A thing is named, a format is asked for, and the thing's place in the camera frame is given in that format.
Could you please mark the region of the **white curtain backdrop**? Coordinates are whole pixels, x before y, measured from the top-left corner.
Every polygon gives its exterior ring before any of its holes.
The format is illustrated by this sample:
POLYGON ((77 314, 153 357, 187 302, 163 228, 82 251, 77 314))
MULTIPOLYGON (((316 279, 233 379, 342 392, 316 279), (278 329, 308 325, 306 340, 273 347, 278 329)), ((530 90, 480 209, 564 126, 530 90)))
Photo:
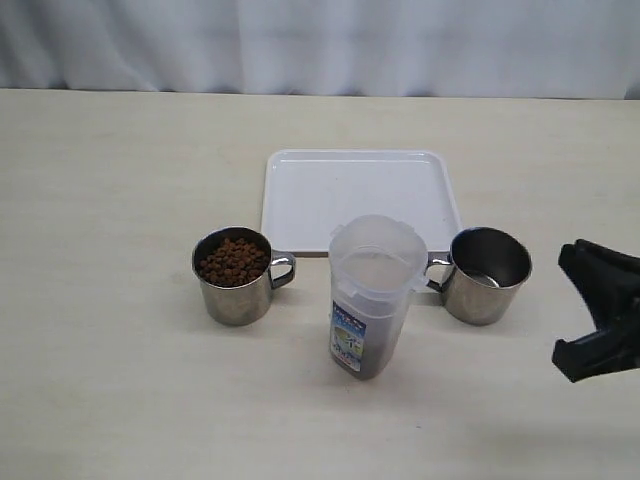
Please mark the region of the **white curtain backdrop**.
POLYGON ((637 99, 635 1, 5 1, 10 88, 637 99))

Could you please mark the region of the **clear plastic pitcher with label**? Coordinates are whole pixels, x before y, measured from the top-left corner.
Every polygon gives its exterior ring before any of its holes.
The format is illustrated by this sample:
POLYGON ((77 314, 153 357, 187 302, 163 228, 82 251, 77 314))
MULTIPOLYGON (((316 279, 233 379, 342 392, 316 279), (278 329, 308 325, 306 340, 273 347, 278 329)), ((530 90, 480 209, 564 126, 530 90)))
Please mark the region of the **clear plastic pitcher with label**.
POLYGON ((329 351, 355 378, 372 379, 391 360, 427 256, 412 227, 383 215, 357 217, 333 234, 329 351))

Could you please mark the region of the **white plastic tray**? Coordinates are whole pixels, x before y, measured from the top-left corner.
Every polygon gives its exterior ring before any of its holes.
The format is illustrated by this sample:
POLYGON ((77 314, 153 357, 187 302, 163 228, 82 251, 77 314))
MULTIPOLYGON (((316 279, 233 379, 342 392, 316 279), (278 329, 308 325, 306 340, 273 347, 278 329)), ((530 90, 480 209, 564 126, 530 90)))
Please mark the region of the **white plastic tray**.
POLYGON ((265 172, 260 231, 278 250, 324 256, 367 214, 407 223, 432 250, 462 230, 446 163, 425 150, 285 149, 265 172))

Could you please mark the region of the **steel mug with kibble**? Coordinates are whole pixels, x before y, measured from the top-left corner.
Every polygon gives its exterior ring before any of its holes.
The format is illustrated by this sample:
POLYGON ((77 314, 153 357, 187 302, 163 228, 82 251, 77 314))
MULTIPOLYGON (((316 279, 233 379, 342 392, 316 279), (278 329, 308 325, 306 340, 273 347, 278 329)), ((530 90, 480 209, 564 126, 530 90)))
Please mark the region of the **steel mug with kibble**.
POLYGON ((426 267, 435 266, 447 271, 427 287, 440 295, 450 315, 474 326, 498 322, 533 270, 531 255, 519 240, 488 226, 462 230, 447 251, 430 252, 426 267))
POLYGON ((261 319, 273 292, 294 280, 296 258, 274 249, 253 229, 228 226, 199 240, 192 252, 192 270, 211 318, 243 327, 261 319))

